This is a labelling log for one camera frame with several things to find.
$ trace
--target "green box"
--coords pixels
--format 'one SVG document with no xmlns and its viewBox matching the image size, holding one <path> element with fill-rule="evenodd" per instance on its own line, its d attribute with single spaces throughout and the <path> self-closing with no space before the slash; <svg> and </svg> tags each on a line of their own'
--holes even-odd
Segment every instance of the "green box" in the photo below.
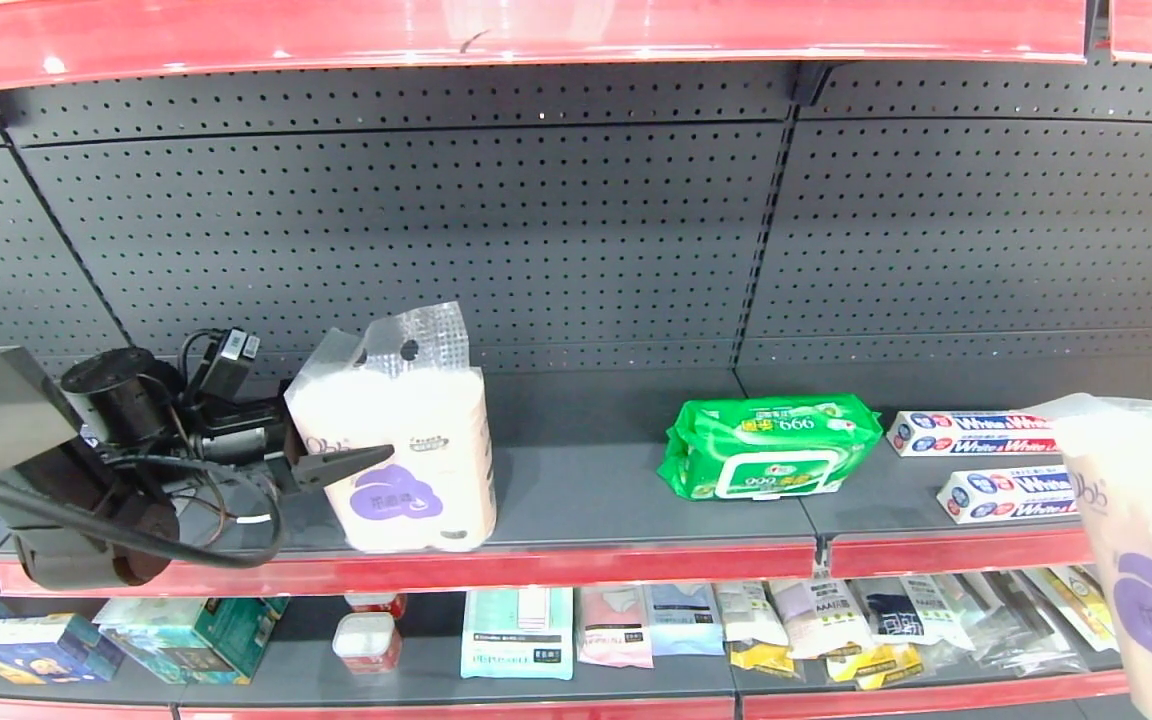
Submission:
<svg viewBox="0 0 1152 720">
<path fill-rule="evenodd" d="M 165 683 L 245 685 L 289 598 L 114 598 L 100 632 Z"/>
</svg>

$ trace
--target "white package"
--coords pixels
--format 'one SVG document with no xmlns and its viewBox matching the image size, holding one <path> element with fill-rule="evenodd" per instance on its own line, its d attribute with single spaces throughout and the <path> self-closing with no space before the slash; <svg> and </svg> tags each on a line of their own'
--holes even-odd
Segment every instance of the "white package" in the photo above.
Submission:
<svg viewBox="0 0 1152 720">
<path fill-rule="evenodd" d="M 874 646 L 869 622 L 841 579 L 770 579 L 768 585 L 790 639 L 791 659 Z"/>
<path fill-rule="evenodd" d="M 364 552 L 469 551 L 495 528 L 483 376 L 468 361 L 456 302 L 333 329 L 297 373 L 287 406 L 306 449 L 392 445 L 381 464 L 326 488 Z"/>
</svg>

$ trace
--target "yellow package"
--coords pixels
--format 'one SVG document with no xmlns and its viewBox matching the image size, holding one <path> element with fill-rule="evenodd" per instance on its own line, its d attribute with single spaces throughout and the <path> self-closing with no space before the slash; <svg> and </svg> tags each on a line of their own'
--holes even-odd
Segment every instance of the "yellow package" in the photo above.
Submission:
<svg viewBox="0 0 1152 720">
<path fill-rule="evenodd" d="M 911 644 L 881 644 L 854 655 L 827 657 L 826 670 L 833 682 L 855 680 L 856 687 L 872 691 L 920 675 L 924 666 Z"/>
</svg>

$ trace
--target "wet wipes pack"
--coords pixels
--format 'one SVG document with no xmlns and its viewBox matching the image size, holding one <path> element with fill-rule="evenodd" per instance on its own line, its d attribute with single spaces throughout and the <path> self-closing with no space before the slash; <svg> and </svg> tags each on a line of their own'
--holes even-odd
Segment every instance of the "wet wipes pack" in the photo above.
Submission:
<svg viewBox="0 0 1152 720">
<path fill-rule="evenodd" d="M 1075 515 L 1075 493 L 1064 465 L 963 470 L 935 500 L 957 524 Z"/>
<path fill-rule="evenodd" d="M 647 585 L 653 655 L 722 655 L 723 626 L 708 583 Z"/>
<path fill-rule="evenodd" d="M 887 442 L 901 456 L 1055 454 L 1051 425 L 1037 415 L 1009 410 L 970 414 L 911 411 L 896 414 Z"/>
<path fill-rule="evenodd" d="M 882 437 L 854 395 L 692 400 L 668 429 L 657 472 L 679 497 L 803 497 L 835 492 Z"/>
</svg>

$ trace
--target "small plastic container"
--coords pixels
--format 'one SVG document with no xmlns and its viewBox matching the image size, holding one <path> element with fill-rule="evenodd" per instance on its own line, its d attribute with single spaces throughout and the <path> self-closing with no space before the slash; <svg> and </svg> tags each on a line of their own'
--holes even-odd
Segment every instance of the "small plastic container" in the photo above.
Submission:
<svg viewBox="0 0 1152 720">
<path fill-rule="evenodd" d="M 397 667 L 403 638 L 388 612 L 354 612 L 340 619 L 332 651 L 355 675 L 389 673 Z"/>
<path fill-rule="evenodd" d="M 407 593 L 346 593 L 344 601 L 355 612 L 388 612 L 397 620 L 407 612 Z"/>
</svg>

